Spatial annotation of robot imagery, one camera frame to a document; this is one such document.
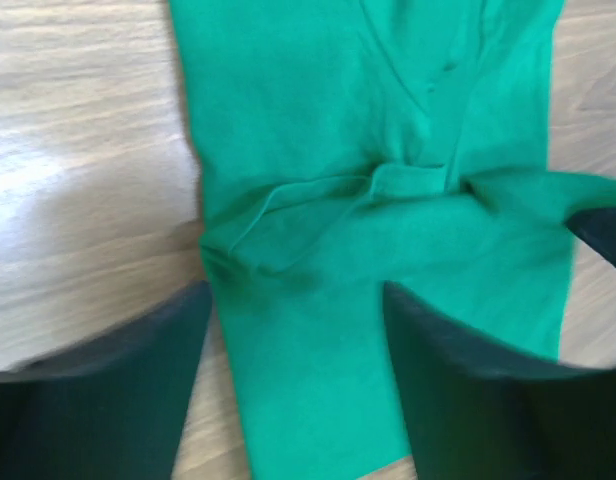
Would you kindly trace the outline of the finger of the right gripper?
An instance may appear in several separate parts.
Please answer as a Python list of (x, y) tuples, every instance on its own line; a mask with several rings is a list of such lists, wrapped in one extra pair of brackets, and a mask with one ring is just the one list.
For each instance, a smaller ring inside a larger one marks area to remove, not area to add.
[(616, 207), (580, 210), (566, 226), (616, 269)]

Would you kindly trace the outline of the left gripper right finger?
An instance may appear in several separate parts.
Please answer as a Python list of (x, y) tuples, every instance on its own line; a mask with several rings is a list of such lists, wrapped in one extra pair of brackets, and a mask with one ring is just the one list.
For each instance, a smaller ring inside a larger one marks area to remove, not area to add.
[(616, 479), (616, 367), (572, 367), (382, 292), (390, 359), (421, 479)]

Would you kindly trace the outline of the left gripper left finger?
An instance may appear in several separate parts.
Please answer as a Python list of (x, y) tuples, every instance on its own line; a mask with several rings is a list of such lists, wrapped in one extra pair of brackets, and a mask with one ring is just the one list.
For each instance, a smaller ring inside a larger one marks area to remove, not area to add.
[(154, 310), (0, 371), (0, 479), (169, 479), (212, 310), (194, 283)]

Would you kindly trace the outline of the green t shirt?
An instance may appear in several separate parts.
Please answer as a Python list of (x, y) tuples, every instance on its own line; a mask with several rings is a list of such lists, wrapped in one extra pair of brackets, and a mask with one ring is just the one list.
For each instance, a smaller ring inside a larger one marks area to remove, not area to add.
[(381, 290), (559, 353), (616, 180), (548, 168), (558, 1), (174, 1), (213, 287), (256, 479), (405, 457)]

